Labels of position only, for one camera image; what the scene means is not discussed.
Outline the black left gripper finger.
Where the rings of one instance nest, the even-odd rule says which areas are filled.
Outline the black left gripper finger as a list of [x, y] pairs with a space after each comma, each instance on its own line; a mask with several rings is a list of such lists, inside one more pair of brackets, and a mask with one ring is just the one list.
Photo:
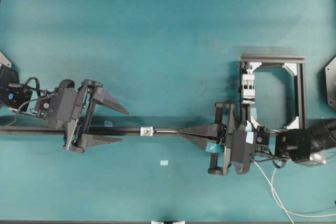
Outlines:
[[92, 98], [97, 104], [101, 106], [110, 108], [125, 115], [129, 115], [129, 112], [102, 87], [94, 88]]
[[111, 138], [103, 135], [83, 134], [78, 141], [79, 147], [94, 147], [122, 141], [121, 138]]

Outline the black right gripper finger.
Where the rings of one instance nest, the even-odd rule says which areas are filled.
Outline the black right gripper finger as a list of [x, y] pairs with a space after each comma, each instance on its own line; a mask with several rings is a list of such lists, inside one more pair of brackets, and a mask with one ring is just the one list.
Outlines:
[[223, 131], [223, 124], [211, 123], [200, 126], [187, 127], [178, 129], [178, 133], [195, 135], [195, 136], [217, 136], [219, 132]]
[[206, 145], [208, 142], [211, 142], [211, 143], [216, 143], [217, 144], [217, 141], [216, 140], [211, 140], [209, 138], [206, 138], [206, 137], [202, 137], [202, 136], [196, 136], [196, 135], [189, 135], [189, 134], [181, 134], [181, 136], [192, 142], [193, 144], [199, 146], [200, 148], [202, 149], [206, 149]]

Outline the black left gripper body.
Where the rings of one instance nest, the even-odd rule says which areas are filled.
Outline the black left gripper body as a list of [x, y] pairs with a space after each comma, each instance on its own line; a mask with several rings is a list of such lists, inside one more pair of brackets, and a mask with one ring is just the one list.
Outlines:
[[64, 130], [64, 150], [83, 153], [87, 147], [103, 143], [101, 137], [88, 134], [94, 109], [102, 101], [102, 83], [86, 79], [76, 89], [73, 80], [65, 79], [39, 97], [34, 112], [49, 128]]

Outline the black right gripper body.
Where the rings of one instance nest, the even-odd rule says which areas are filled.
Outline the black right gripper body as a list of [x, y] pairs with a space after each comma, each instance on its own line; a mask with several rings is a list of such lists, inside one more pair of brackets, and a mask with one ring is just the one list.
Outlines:
[[212, 136], [212, 138], [217, 141], [217, 144], [224, 147], [224, 152], [216, 154], [211, 153], [210, 165], [207, 171], [209, 174], [226, 176], [231, 167], [235, 171], [235, 168], [231, 163], [234, 131], [253, 131], [253, 124], [251, 121], [247, 120], [240, 124], [237, 123], [234, 112], [235, 106], [232, 103], [215, 103], [214, 123], [223, 124], [223, 131], [219, 132], [217, 136]]

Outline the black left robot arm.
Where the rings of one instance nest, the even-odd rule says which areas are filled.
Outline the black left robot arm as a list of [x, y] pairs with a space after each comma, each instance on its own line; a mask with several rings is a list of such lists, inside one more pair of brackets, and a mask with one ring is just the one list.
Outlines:
[[73, 80], [65, 79], [52, 91], [43, 90], [38, 78], [30, 77], [20, 83], [17, 71], [1, 65], [1, 106], [11, 109], [15, 115], [45, 120], [51, 129], [63, 130], [63, 148], [67, 151], [83, 153], [88, 147], [117, 141], [89, 134], [97, 105], [129, 114], [100, 82], [86, 79], [77, 88]]

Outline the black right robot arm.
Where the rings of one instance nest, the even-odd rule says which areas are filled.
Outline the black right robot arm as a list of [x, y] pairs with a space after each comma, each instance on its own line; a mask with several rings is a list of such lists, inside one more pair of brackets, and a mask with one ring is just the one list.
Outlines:
[[232, 103], [215, 103], [211, 124], [179, 129], [178, 134], [211, 154], [208, 173], [225, 176], [249, 171], [257, 157], [283, 168], [288, 160], [303, 166], [327, 162], [327, 150], [335, 148], [335, 120], [307, 129], [283, 131], [254, 127], [251, 121], [238, 124]]

